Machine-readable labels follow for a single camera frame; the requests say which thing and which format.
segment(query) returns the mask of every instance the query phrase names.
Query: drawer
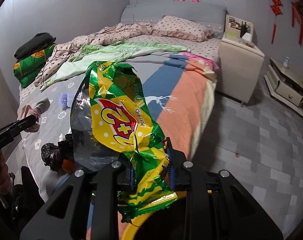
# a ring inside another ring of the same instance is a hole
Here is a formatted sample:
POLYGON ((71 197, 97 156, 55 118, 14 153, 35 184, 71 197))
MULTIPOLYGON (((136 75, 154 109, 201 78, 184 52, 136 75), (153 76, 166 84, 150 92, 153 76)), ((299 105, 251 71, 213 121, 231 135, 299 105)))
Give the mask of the drawer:
POLYGON ((290 86, 286 85, 285 83, 279 82, 275 92, 282 97, 286 98, 294 105, 299 106, 303 100, 303 96, 292 89, 290 86))

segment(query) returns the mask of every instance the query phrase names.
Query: white deer print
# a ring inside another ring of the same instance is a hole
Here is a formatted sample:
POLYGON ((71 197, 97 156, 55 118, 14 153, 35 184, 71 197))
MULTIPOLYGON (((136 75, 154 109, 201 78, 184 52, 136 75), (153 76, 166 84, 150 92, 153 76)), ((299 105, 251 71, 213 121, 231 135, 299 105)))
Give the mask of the white deer print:
POLYGON ((177 100, 178 98, 173 97, 173 96, 165 96, 165 97, 155 97, 155 96, 149 96, 149 97, 145 97, 146 100, 146 104, 148 105, 151 101, 156 101, 157 104, 160 105, 160 107, 167 112, 174 112, 173 110, 171 110, 169 107, 165 107, 163 105, 165 105, 166 103, 162 103, 161 100, 165 99, 165 100, 177 100))

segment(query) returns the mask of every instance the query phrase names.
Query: black tool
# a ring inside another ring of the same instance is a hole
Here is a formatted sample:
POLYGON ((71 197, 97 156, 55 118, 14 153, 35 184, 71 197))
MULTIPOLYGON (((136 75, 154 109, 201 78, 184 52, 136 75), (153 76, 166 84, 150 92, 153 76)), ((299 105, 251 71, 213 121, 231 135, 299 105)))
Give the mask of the black tool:
MULTIPOLYGON (((283 239, 279 228, 230 172, 206 172, 167 141, 169 168, 175 171, 171 172, 174 190, 187 191, 185 240, 283 239)), ((117 240, 117 191, 125 190, 125 185, 131 190, 122 161, 107 164, 96 173, 77 170, 30 220, 20 239, 85 239, 95 190, 91 239, 117 240)))
MULTIPOLYGON (((33 115, 27 116, 24 119, 17 120, 0 129, 0 150, 11 143, 16 136, 22 131, 33 126, 36 123, 36 117, 33 115)), ((8 208, 8 203, 0 194, 0 200, 4 208, 8 208)))

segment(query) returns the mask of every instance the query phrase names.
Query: snack wrapper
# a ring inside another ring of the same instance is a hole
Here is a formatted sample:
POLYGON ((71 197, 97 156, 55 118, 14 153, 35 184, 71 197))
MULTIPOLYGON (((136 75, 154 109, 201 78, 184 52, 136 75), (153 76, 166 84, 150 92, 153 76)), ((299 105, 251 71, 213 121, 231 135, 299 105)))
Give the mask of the snack wrapper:
POLYGON ((125 154, 135 170, 136 193, 121 192, 118 196, 122 221, 129 222, 177 200, 176 193, 170 191, 164 180, 169 164, 163 146, 165 136, 150 116, 141 81, 133 67, 125 63, 93 62, 81 86, 88 93, 92 121, 92 129, 88 123, 85 131, 88 138, 92 135, 91 154, 87 151, 91 166, 87 167, 98 170, 119 154, 125 154))

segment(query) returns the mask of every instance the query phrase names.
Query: green patterned cloth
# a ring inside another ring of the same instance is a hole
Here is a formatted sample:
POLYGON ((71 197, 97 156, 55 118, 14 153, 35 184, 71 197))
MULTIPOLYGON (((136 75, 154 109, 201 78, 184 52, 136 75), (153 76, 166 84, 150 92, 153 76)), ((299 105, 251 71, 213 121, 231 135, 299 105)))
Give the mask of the green patterned cloth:
POLYGON ((94 61, 122 62, 129 58, 144 56, 157 51, 181 52, 190 51, 190 49, 180 45, 130 41, 119 41, 109 46, 84 45, 80 49, 80 55, 70 57, 61 65, 57 73, 40 85, 40 91, 44 91, 58 81, 84 73, 94 61))
POLYGON ((109 59, 107 60, 120 62, 126 60, 127 58, 132 57, 133 55, 135 55, 135 57, 146 55, 145 52, 150 50, 152 50, 152 52, 156 52, 156 51, 181 52, 181 51, 187 51, 188 48, 180 45, 159 44, 156 42, 118 41, 108 46, 84 45, 80 48, 80 54, 78 56, 70 57, 68 61, 75 62, 81 60, 85 55, 89 55, 89 54, 117 53, 120 54, 120 56, 123 58, 120 57, 117 58, 116 60, 109 60, 109 59))
POLYGON ((14 76, 19 80, 23 88, 27 87, 35 80, 39 71, 44 67, 46 60, 53 53, 54 48, 55 45, 52 44, 14 65, 14 76))

